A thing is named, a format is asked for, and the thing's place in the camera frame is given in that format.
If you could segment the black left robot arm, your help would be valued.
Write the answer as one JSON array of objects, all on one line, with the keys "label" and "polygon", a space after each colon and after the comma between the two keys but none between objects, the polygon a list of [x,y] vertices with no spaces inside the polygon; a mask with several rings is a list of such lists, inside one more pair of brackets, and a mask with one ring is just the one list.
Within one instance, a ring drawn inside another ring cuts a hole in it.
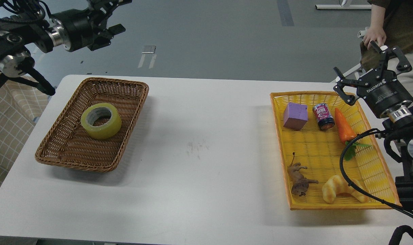
[{"label": "black left robot arm", "polygon": [[73,52],[84,47],[94,51],[111,44],[125,31],[117,24],[108,27],[113,11],[130,0],[89,0],[84,10],[51,13],[42,0],[0,0],[12,16],[0,18],[0,88],[11,80],[52,96],[55,88],[34,68],[26,45],[34,43],[44,53],[63,46]]}]

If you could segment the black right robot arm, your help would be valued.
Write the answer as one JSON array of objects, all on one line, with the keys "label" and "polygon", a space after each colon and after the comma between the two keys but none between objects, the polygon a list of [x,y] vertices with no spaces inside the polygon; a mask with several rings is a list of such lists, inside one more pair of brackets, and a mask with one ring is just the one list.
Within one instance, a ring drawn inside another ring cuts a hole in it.
[{"label": "black right robot arm", "polygon": [[[375,41],[371,41],[371,46],[380,55],[378,66],[356,80],[347,79],[335,67],[338,79],[333,89],[350,106],[363,99],[376,118],[384,119],[384,130],[373,128],[353,138],[340,155],[339,169],[348,186],[413,219],[413,97],[397,79],[398,74],[412,71],[412,65],[399,47],[379,47]],[[364,191],[346,174],[346,152],[353,143],[370,135],[383,138],[387,154],[402,164],[403,176],[395,178],[399,205]]]}]

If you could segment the person's hand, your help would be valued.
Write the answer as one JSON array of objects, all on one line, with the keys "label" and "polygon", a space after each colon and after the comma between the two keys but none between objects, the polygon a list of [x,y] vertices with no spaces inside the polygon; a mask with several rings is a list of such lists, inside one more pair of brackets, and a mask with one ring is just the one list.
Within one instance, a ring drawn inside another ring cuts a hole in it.
[{"label": "person's hand", "polygon": [[366,31],[366,34],[363,37],[363,44],[367,50],[372,49],[371,42],[375,42],[378,47],[385,45],[386,33],[383,27],[370,27]]}]

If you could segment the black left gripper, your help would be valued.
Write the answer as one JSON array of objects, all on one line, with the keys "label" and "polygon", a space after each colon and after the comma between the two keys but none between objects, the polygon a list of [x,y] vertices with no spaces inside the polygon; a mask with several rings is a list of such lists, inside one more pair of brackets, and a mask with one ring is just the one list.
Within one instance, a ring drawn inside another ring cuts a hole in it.
[{"label": "black left gripper", "polygon": [[65,50],[73,52],[88,47],[91,51],[96,51],[110,46],[114,36],[126,29],[121,24],[103,29],[106,24],[105,12],[130,3],[132,0],[88,0],[89,9],[71,9],[57,13]]}]

